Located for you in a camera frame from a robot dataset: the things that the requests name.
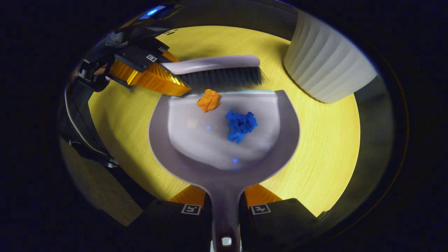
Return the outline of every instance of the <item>hand brush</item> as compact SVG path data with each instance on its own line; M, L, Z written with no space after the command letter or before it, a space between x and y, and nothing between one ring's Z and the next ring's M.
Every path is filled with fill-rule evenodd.
M166 51L163 56L173 62L153 63L139 73L116 60L109 74L167 95L182 96L192 91L202 93L210 88L216 91L251 88L263 82L260 60L252 55L234 55L201 58L179 62Z
M253 55L232 55L161 63L183 80L193 93L210 88L229 91L261 85L260 60Z

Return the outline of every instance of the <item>wooden floor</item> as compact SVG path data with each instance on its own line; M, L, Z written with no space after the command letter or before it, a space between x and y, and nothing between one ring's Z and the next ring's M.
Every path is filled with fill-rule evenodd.
M354 95L324 104L302 91L283 68L289 41L259 31L196 26L160 35L179 60L253 54L260 58L267 83L260 89L285 90L301 125L300 143L291 162L261 185L282 199L297 198L315 216L329 210L346 188L358 158L360 125ZM89 101L101 139L121 167L142 187L170 199L188 186L166 172L151 153L148 123L159 93L128 90L111 82Z

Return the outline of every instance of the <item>white dustpan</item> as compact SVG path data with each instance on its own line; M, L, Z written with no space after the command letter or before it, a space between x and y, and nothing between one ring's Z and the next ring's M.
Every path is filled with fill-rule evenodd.
M149 124L149 143L168 172L201 187L210 196L214 250L236 252L240 248L241 193L289 162L300 129L284 91L221 95L219 107L207 113L196 105L201 96L162 95ZM240 144L227 138L230 129L225 115L231 109L242 114L252 112L258 123Z

